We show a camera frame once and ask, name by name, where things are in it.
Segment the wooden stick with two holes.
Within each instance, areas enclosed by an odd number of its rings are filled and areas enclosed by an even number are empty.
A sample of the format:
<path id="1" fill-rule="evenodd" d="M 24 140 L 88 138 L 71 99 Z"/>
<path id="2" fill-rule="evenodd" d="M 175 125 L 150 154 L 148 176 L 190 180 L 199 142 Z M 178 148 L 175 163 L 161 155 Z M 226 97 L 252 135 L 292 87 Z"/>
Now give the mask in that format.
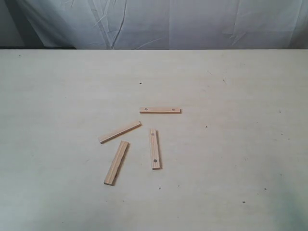
<path id="1" fill-rule="evenodd" d="M 160 150 L 157 130 L 154 128 L 150 129 L 150 153 L 151 153 L 151 165 L 152 170 L 159 170 L 162 168 L 160 161 Z"/>

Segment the plain wooden stick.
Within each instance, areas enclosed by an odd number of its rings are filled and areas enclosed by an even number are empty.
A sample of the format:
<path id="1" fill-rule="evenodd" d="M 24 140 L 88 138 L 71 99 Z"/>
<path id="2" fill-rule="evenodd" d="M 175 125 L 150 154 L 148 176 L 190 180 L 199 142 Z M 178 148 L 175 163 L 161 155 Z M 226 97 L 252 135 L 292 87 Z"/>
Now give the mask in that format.
<path id="1" fill-rule="evenodd" d="M 100 142 L 100 144 L 106 143 L 118 136 L 121 136 L 122 134 L 125 134 L 133 129 L 136 129 L 138 127 L 140 127 L 142 125 L 142 123 L 140 121 L 136 121 L 133 123 L 130 123 L 129 125 L 126 125 L 122 128 L 118 128 L 116 130 L 113 130 L 111 132 L 109 132 L 108 134 L 102 135 L 98 138 L 98 141 Z"/>

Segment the grooved wood block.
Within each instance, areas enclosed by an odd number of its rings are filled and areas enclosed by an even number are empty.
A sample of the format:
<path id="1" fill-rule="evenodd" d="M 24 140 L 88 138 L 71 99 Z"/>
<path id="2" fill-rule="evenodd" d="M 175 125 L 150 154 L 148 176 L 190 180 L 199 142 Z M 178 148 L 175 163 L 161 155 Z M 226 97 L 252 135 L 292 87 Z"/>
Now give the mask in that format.
<path id="1" fill-rule="evenodd" d="M 110 165 L 108 173 L 104 179 L 104 184 L 106 185 L 114 185 L 116 178 L 118 176 L 119 170 L 121 168 L 123 159 L 126 155 L 127 149 L 129 147 L 129 142 L 121 141 L 118 147 L 118 150 L 115 154 L 115 157 Z"/>

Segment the white backdrop cloth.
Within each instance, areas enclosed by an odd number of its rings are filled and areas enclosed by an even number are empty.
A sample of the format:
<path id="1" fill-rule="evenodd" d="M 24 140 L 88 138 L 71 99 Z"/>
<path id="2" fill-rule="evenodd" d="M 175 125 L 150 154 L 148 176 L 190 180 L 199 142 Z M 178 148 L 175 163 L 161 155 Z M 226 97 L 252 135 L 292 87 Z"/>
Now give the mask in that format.
<path id="1" fill-rule="evenodd" d="M 3 0 L 0 45 L 306 49 L 305 0 Z"/>

